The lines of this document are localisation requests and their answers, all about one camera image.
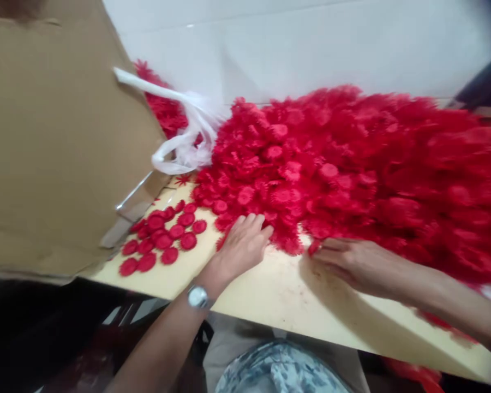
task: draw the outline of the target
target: wristwatch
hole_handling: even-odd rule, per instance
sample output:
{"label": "wristwatch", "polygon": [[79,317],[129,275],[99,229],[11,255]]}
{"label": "wristwatch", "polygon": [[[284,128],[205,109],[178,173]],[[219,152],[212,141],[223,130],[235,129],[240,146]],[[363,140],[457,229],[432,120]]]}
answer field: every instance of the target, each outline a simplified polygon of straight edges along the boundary
{"label": "wristwatch", "polygon": [[200,285],[191,285],[187,291],[187,301],[193,308],[210,309],[213,307],[214,300],[207,295],[207,291]]}

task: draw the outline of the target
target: table surface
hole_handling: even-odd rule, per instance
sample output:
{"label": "table surface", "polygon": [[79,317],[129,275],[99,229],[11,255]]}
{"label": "table surface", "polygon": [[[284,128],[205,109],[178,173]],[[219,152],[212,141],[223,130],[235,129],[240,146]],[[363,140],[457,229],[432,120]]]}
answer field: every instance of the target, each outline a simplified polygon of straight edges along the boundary
{"label": "table surface", "polygon": [[[175,206],[181,199],[189,200],[194,185],[179,187],[174,182],[175,178],[147,215]],[[221,237],[212,225],[215,215],[211,211],[198,209],[195,215],[207,221],[207,230],[197,236],[194,249],[180,252],[173,265],[158,262],[146,273],[121,277],[118,267],[126,257],[117,254],[87,278],[174,299],[215,252]],[[302,240],[310,244],[309,239]],[[231,283],[212,310],[491,384],[491,353],[482,345],[431,326],[400,303],[353,291],[311,265],[306,255],[291,257],[268,246],[263,262]]]}

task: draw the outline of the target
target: brown cardboard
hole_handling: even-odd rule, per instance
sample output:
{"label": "brown cardboard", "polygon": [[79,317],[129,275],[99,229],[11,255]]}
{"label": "brown cardboard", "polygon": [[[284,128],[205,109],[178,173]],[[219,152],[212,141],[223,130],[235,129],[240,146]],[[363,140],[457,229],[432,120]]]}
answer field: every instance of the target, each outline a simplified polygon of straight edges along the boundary
{"label": "brown cardboard", "polygon": [[[112,252],[99,244],[115,207],[165,136],[115,80],[133,66],[101,0],[49,0],[37,16],[0,19],[0,275],[65,280]],[[169,177],[154,179],[148,201]]]}

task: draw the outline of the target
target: left hand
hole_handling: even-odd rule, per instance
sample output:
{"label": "left hand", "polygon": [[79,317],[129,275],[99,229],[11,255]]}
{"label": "left hand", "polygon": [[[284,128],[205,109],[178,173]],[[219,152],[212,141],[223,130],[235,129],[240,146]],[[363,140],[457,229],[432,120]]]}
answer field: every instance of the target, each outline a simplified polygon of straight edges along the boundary
{"label": "left hand", "polygon": [[255,267],[264,258],[264,251],[273,234],[273,227],[262,229],[264,215],[251,213],[240,216],[221,250],[215,254],[202,270],[199,278],[204,281],[206,289],[211,289],[213,296],[218,296],[235,278]]}

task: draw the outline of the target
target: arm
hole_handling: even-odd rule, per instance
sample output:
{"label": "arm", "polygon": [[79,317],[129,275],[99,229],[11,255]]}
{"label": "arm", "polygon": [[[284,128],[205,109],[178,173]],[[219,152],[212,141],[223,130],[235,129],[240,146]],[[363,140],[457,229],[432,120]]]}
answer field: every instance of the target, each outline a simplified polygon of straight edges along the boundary
{"label": "arm", "polygon": [[[272,227],[263,230],[263,215],[241,216],[224,246],[193,280],[216,300],[236,277],[259,264]],[[175,381],[191,344],[209,310],[192,308],[188,288],[182,291],[151,325],[106,389],[116,392],[162,392]]]}
{"label": "arm", "polygon": [[491,351],[491,301],[373,242],[328,239],[314,255],[354,289],[435,314]]}

